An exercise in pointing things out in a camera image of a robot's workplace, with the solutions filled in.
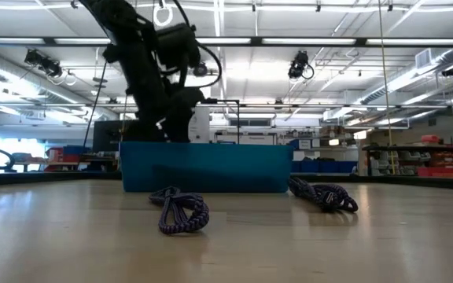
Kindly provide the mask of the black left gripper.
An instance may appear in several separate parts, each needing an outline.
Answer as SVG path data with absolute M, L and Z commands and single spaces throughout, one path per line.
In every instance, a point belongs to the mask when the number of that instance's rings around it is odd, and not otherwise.
M 164 117 L 170 108 L 170 96 L 166 89 L 168 85 L 168 79 L 158 71 L 138 71 L 138 123 L 141 127 L 155 127 L 156 122 L 160 120 L 161 130 L 167 140 L 181 143 L 192 142 L 195 138 L 195 115 L 172 114 Z

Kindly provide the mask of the blue plastic bin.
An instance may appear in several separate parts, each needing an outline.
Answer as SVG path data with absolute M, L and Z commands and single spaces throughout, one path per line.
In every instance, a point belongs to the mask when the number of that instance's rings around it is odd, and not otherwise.
M 193 193 L 284 193 L 293 148 L 124 141 L 120 159 L 126 192 L 174 186 Z

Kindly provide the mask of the white column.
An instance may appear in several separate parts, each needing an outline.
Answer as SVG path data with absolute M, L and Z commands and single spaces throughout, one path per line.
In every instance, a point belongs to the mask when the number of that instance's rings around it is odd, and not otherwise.
M 195 138 L 191 143 L 209 143 L 210 141 L 210 114 L 209 108 L 196 107 L 195 115 Z

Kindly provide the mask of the large black monitor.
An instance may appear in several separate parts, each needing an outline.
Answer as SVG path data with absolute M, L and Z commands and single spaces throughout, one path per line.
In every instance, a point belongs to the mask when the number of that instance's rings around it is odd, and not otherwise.
M 122 126 L 121 120 L 96 121 L 94 123 L 92 150 L 95 153 L 118 151 Z

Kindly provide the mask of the red storage bin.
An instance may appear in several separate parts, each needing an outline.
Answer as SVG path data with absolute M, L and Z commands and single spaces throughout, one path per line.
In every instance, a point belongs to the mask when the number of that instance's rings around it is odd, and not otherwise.
M 419 177 L 453 178 L 453 168 L 449 167 L 419 167 Z
M 79 155 L 65 153 L 64 147 L 53 147 L 46 151 L 44 171 L 75 171 L 79 166 Z

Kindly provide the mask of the blue storage bin row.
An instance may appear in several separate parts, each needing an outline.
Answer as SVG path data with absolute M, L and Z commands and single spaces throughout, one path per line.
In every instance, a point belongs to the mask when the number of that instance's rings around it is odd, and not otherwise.
M 292 162 L 292 173 L 325 173 L 342 174 L 352 173 L 357 165 L 356 161 L 337 160 L 301 160 Z

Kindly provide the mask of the black storage shelf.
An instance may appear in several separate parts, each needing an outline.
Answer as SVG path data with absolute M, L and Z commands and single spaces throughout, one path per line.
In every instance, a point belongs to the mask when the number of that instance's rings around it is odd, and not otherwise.
M 419 167 L 453 168 L 453 146 L 374 146 L 366 152 L 368 176 L 419 177 Z

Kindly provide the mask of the white vent box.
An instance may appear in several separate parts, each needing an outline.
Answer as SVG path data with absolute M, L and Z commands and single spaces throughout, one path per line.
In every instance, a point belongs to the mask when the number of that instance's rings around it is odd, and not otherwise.
M 425 49 L 415 55 L 415 66 L 418 70 L 429 67 L 432 65 L 432 50 L 430 48 Z

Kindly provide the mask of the black metal gantry frame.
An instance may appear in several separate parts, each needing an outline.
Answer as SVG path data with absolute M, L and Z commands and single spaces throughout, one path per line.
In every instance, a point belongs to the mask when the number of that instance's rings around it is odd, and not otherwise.
M 206 98 L 203 101 L 199 102 L 199 105 L 204 105 L 205 107 L 222 107 L 222 108 L 229 108 L 231 105 L 236 105 L 237 106 L 237 124 L 236 124 L 236 130 L 237 130 L 237 144 L 240 143 L 240 107 L 241 103 L 239 100 L 233 100 L 233 99 L 216 99 L 216 98 Z

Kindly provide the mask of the black aluminium table frame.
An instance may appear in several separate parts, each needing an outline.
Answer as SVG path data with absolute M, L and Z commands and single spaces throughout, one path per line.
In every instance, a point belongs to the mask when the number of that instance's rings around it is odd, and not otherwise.
M 442 189 L 453 189 L 453 178 L 409 177 L 399 175 L 389 176 L 356 176 L 356 175 L 313 175 L 294 173 L 300 179 L 317 183 L 383 183 L 403 186 L 421 186 Z M 36 182 L 59 182 L 76 180 L 121 180 L 120 172 L 86 172 L 86 171 L 58 171 L 58 172 L 24 172 L 0 173 L 0 186 Z

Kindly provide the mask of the overhead frame light bar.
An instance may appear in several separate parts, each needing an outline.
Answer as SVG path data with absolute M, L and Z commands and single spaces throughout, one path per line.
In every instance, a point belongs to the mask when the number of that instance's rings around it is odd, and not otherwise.
M 306 47 L 348 47 L 359 48 L 453 48 L 453 38 L 282 38 L 282 37 L 198 37 L 205 46 L 306 46 Z M 107 38 L 40 38 L 0 37 L 0 46 L 81 46 L 99 47 L 110 43 Z

